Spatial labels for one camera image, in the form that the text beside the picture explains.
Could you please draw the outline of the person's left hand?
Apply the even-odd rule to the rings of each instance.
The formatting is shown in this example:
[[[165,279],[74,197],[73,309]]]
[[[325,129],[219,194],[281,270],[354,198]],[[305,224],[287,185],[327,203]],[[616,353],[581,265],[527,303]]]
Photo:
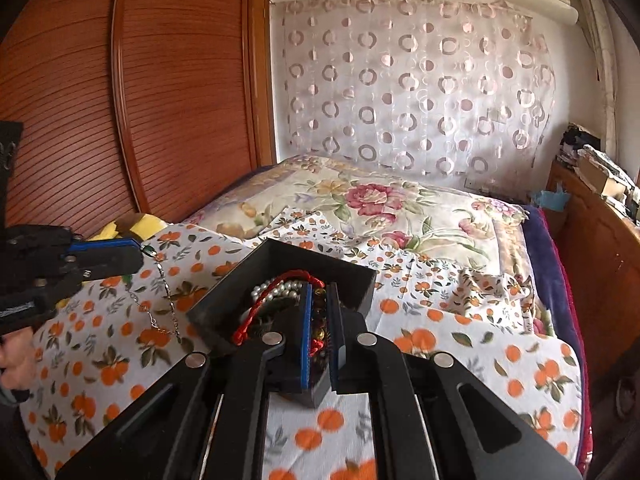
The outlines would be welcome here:
[[[30,327],[1,338],[1,385],[9,390],[28,390],[36,376],[36,349]]]

